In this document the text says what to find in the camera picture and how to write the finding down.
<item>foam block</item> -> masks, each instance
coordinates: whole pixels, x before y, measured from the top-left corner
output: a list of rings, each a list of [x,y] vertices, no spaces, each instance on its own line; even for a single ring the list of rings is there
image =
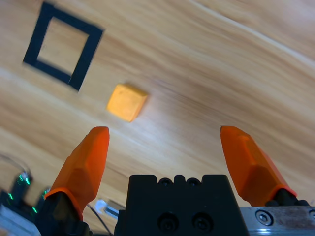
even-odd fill
[[[131,85],[118,84],[108,102],[107,110],[126,121],[133,121],[141,111],[147,94]]]

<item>wooden table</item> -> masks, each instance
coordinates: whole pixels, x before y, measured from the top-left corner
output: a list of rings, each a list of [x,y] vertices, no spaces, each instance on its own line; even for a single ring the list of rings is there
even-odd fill
[[[124,205],[132,174],[228,175],[221,125],[252,134],[299,198],[312,202],[315,2],[54,2],[106,31],[77,92],[22,63],[42,0],[0,1],[0,151],[30,166],[31,204],[94,126],[111,132],[98,198]],[[53,19],[39,55],[73,71],[86,38]],[[132,123],[106,111],[117,83],[150,94]],[[8,189],[16,173],[2,162],[0,186]],[[84,218],[103,230],[89,209]],[[113,230],[116,222],[104,219]]]

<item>cable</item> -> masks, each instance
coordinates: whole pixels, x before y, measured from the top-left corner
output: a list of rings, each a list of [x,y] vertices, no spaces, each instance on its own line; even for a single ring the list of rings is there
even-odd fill
[[[10,155],[5,155],[5,154],[2,154],[0,153],[0,158],[3,159],[4,161],[10,163],[12,166],[15,166],[21,170],[23,170],[23,172],[27,173],[27,174],[31,174],[31,169],[28,167],[28,165],[22,161],[22,160],[19,160],[19,162],[23,163],[23,165],[26,167],[23,167],[19,162],[15,161],[14,158]]]
[[[88,204],[88,207],[93,211],[93,213],[97,216],[97,218],[100,220],[100,222],[102,223],[102,225],[105,227],[105,229],[108,231],[108,233],[109,233],[109,235],[110,236],[114,236],[111,232],[110,232],[110,230],[109,230],[109,228],[107,227],[107,225],[105,224],[105,222],[101,219],[101,217],[99,216],[99,214],[94,210],[94,208],[93,207],[91,207],[91,205],[90,204]]]

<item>black tape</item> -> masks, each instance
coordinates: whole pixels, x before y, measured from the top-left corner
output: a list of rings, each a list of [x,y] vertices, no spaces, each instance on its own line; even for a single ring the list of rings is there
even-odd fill
[[[38,59],[49,22],[53,17],[89,35],[72,75],[61,68],[54,67],[47,61]],[[102,34],[103,30],[97,26],[57,9],[50,3],[44,2],[23,62],[61,80],[79,91]]]

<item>screw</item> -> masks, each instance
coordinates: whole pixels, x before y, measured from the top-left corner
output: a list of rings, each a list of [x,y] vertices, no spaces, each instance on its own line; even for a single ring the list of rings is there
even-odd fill
[[[315,220],[315,210],[310,211],[310,217]]]
[[[200,185],[200,181],[197,180],[196,178],[190,178],[187,180],[188,184],[192,187]]]
[[[162,178],[159,182],[159,184],[162,184],[164,186],[169,186],[171,185],[173,182],[169,179],[169,178]]]
[[[213,221],[208,214],[201,212],[192,219],[192,224],[198,231],[207,233],[211,231]]]
[[[177,217],[172,213],[164,213],[158,219],[158,227],[164,234],[170,234],[177,230],[179,225]]]
[[[263,225],[270,226],[273,224],[272,216],[266,211],[258,210],[256,212],[256,218]]]

